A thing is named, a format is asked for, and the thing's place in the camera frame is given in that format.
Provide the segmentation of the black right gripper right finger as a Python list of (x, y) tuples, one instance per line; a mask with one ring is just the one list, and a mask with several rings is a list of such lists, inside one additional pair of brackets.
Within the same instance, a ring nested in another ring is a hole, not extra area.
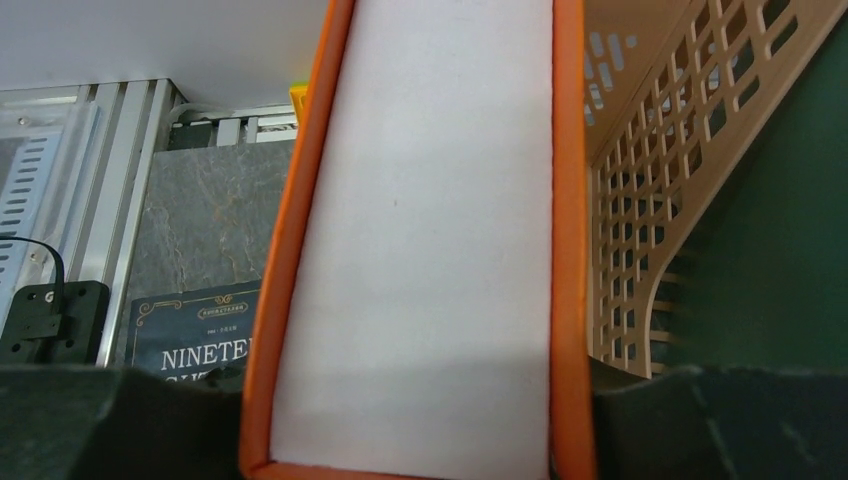
[(844, 479), (844, 373), (686, 366), (593, 390), (604, 479)]

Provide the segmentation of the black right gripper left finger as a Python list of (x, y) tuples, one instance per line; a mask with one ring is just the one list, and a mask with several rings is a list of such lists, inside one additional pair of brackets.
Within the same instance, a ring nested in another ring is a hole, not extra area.
[(239, 375), (4, 366), (4, 479), (239, 479)]

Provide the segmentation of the Nineteen Eighty-Four dark book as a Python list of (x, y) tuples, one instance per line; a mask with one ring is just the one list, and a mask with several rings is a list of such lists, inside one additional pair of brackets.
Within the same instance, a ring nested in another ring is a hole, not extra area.
[(256, 280), (133, 301), (123, 364), (184, 382), (245, 361), (260, 290)]

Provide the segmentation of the orange Good Morning book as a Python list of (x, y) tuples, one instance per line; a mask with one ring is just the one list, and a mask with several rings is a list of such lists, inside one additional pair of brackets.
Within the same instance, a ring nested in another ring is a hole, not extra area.
[(332, 1), (256, 313), (250, 479), (593, 479), (580, 1)]

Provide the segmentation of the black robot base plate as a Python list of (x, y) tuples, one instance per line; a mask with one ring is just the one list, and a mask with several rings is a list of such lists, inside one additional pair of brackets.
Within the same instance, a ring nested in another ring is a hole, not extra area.
[(61, 254), (45, 242), (3, 236), (3, 246), (44, 248), (54, 264), (53, 281), (28, 285), (12, 298), (1, 335), (1, 363), (93, 365), (103, 337), (111, 291), (96, 280), (68, 282)]

